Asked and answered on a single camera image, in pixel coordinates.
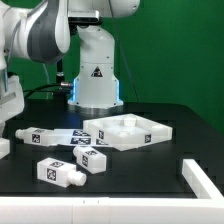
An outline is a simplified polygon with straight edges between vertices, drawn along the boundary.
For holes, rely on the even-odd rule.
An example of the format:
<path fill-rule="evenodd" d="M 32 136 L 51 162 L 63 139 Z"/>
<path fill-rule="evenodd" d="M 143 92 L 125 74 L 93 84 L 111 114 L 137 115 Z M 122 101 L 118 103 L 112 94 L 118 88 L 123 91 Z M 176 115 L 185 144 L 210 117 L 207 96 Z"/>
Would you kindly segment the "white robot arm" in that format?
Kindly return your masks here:
<path fill-rule="evenodd" d="M 0 0 L 0 126 L 24 109 L 19 78 L 7 74 L 10 59 L 56 63 L 67 53 L 74 32 L 80 37 L 80 71 L 69 104 L 101 111 L 121 107 L 114 38 L 100 24 L 103 18 L 133 15 L 139 4 L 140 0 L 42 0 L 28 9 Z"/>

